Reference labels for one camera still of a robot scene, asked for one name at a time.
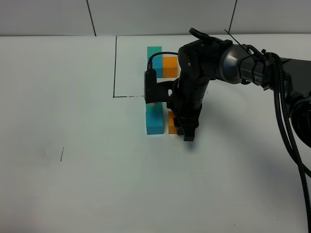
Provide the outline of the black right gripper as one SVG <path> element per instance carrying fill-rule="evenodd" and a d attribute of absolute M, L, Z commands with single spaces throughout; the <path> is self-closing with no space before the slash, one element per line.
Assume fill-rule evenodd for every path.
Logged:
<path fill-rule="evenodd" d="M 199 126 L 199 115 L 202 109 L 202 100 L 205 95 L 209 77 L 206 75 L 191 77 L 181 71 L 179 78 L 174 82 L 173 94 L 177 100 L 166 105 L 180 117 L 194 117 L 195 122 L 187 122 L 181 127 L 178 119 L 173 118 L 177 135 L 184 135 L 184 141 L 192 142 L 195 130 Z"/>

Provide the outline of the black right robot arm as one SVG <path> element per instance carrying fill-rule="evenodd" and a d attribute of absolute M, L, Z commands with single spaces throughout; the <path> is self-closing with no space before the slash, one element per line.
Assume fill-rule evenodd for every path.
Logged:
<path fill-rule="evenodd" d="M 181 72 L 173 88 L 176 101 L 171 102 L 177 130 L 185 141 L 194 140 L 208 83 L 220 80 L 272 89 L 278 97 L 281 115 L 291 122 L 296 135 L 310 145 L 310 61 L 281 58 L 275 53 L 211 37 L 196 29 L 190 29 L 190 33 L 196 41 L 178 51 Z"/>

